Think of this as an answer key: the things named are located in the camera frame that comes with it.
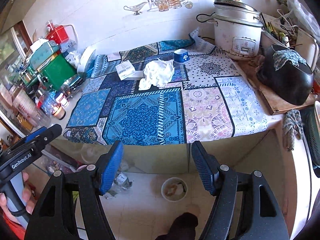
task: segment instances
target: blue paper cup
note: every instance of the blue paper cup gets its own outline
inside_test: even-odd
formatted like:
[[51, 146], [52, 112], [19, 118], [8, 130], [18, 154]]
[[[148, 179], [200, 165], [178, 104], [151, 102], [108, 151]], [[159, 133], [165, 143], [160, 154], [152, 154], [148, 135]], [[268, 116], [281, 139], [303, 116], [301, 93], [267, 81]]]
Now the blue paper cup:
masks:
[[186, 49], [177, 49], [174, 52], [174, 62], [177, 64], [185, 64], [190, 60], [188, 51]]

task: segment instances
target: rice cooker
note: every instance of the rice cooker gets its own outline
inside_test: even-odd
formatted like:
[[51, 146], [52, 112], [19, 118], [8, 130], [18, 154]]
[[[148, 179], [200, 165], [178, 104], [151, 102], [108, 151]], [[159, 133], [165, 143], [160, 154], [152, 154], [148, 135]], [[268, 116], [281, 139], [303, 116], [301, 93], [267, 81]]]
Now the rice cooker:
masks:
[[210, 17], [214, 20], [215, 45], [225, 50], [231, 59], [248, 60], [257, 56], [263, 26], [260, 13], [235, 0], [215, 0], [214, 7], [215, 12]]

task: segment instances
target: foot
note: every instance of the foot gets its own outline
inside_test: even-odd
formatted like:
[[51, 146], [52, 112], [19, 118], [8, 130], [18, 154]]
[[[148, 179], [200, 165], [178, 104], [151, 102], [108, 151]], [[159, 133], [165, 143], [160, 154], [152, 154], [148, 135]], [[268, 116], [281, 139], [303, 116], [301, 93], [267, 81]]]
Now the foot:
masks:
[[199, 208], [198, 205], [191, 204], [191, 205], [188, 205], [188, 206], [187, 206], [187, 212], [195, 215], [196, 217], [199, 217], [199, 215], [200, 215], [200, 208]]

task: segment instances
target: rice cooker control panel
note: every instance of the rice cooker control panel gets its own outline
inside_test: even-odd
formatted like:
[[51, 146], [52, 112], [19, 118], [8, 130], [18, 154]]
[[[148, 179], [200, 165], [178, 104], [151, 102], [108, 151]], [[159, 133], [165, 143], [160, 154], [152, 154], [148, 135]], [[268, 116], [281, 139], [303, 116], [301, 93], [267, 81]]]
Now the rice cooker control panel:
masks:
[[232, 42], [232, 50], [242, 54], [242, 55], [250, 55], [254, 54], [254, 48], [256, 46], [256, 42], [254, 40], [248, 38], [240, 38], [234, 37]]

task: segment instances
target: tile floor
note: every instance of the tile floor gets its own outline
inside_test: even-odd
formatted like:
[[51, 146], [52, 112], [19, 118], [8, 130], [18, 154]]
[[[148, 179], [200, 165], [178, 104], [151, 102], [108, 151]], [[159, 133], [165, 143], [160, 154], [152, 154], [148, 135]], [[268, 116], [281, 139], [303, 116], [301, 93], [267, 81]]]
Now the tile floor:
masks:
[[[196, 204], [201, 210], [196, 228], [196, 240], [199, 238], [215, 198], [204, 189], [198, 173], [164, 175], [128, 172], [127, 175], [132, 181], [129, 193], [108, 199], [101, 197], [116, 240], [154, 240], [168, 232], [174, 219], [183, 214], [189, 204]], [[168, 202], [161, 195], [161, 186], [170, 177], [179, 177], [188, 186], [187, 195], [180, 202]], [[79, 216], [81, 211], [77, 208], [77, 226], [83, 228]]]

